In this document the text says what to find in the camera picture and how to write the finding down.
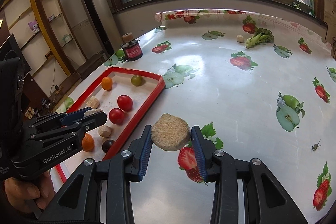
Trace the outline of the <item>person's left hand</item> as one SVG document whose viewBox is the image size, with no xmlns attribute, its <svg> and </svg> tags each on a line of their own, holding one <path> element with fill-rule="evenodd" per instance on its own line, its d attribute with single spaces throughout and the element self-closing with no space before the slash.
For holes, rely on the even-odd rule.
<svg viewBox="0 0 336 224">
<path fill-rule="evenodd" d="M 23 213 L 33 212 L 26 201 L 35 200 L 38 208 L 44 210 L 55 195 L 50 171 L 39 176 L 34 184 L 8 178 L 4 181 L 4 187 L 10 205 Z"/>
</svg>

